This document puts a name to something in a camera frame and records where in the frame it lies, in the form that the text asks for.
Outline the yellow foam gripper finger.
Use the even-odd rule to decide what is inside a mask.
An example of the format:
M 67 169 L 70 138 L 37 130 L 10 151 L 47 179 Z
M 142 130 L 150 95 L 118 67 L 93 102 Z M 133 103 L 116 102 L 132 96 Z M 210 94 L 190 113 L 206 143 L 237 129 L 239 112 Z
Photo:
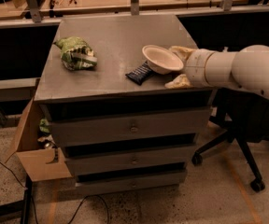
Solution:
M 182 62 L 186 62 L 190 56 L 195 52 L 195 49 L 181 47 L 181 46 L 171 46 L 169 50 L 178 56 Z
M 184 89 L 190 88 L 191 83 L 185 74 L 180 74 L 174 80 L 164 85 L 167 89 Z

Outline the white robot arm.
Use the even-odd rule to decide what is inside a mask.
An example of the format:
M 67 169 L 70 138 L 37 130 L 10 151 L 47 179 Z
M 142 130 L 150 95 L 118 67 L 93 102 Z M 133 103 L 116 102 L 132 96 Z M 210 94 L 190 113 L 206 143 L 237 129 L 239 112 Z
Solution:
M 214 51 L 173 46 L 184 73 L 167 89 L 216 87 L 252 92 L 269 100 L 269 47 L 253 45 L 240 51 Z

